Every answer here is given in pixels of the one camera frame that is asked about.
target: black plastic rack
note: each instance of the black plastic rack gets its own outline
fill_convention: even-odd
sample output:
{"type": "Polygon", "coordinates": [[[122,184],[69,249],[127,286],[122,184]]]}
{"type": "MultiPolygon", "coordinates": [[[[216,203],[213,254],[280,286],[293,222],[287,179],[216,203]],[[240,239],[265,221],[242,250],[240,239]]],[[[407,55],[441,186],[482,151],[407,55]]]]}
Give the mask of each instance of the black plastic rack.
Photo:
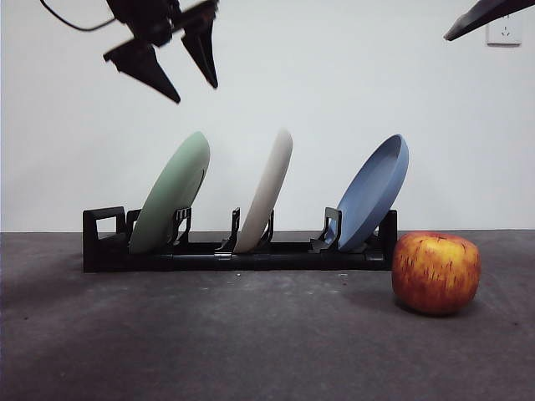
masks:
{"type": "Polygon", "coordinates": [[[267,229],[258,245],[249,253],[234,254],[240,226],[240,209],[232,212],[230,236],[221,242],[190,241],[191,208],[175,211],[172,235],[164,246],[146,254],[128,251],[130,236],[140,210],[125,214],[122,206],[84,211],[84,272],[148,271],[246,271],[246,270],[390,270],[397,242],[397,212],[389,211],[362,246],[352,252],[340,252],[342,212],[325,208],[324,229],[308,242],[273,241],[271,213],[267,229]],[[97,221],[115,218],[115,234],[99,238],[97,221]],[[179,232],[181,224],[186,227],[179,232]],[[326,241],[329,227],[335,238],[326,241]]]}

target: concrete floor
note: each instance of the concrete floor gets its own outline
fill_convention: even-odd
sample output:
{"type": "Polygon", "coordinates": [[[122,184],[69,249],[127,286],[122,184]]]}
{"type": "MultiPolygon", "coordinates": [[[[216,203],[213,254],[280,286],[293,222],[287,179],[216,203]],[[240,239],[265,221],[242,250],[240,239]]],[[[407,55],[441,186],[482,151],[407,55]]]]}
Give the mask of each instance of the concrete floor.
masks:
{"type": "Polygon", "coordinates": [[[81,272],[80,234],[2,235],[8,400],[534,400],[535,231],[465,231],[475,301],[389,272],[81,272]]]}

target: white plate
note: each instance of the white plate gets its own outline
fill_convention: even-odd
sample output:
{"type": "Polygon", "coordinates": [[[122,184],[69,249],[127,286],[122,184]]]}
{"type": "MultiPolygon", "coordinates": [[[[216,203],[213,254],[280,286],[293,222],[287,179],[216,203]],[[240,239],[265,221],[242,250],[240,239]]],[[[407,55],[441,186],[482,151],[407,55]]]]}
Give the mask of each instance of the white plate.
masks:
{"type": "Polygon", "coordinates": [[[285,130],[279,132],[252,199],[251,208],[247,213],[245,223],[243,223],[242,232],[234,247],[234,253],[252,251],[260,241],[268,224],[269,215],[275,207],[275,202],[277,202],[278,193],[283,186],[292,156],[292,148],[292,136],[285,130]]]}
{"type": "Polygon", "coordinates": [[[191,207],[210,163],[210,146],[200,132],[189,136],[169,159],[150,190],[130,238],[130,253],[163,246],[176,209],[191,207]]]}

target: wall outlet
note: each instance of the wall outlet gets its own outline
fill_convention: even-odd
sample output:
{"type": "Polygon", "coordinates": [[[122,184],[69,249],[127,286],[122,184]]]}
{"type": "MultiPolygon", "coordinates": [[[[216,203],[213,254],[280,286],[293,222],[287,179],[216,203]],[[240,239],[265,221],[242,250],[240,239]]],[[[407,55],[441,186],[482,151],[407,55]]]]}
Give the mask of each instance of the wall outlet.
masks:
{"type": "Polygon", "coordinates": [[[520,46],[522,44],[521,14],[514,13],[487,24],[487,44],[520,46]]]}

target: apple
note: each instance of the apple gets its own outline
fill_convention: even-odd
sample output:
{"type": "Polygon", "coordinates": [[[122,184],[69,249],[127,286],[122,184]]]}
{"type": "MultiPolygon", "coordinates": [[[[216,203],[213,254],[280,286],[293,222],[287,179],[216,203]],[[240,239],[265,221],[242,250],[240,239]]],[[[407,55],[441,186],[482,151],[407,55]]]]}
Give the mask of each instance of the apple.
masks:
{"type": "Polygon", "coordinates": [[[450,314],[476,295],[481,271],[479,251],[470,241],[415,231],[395,245],[392,287],[402,302],[417,311],[450,314]]]}

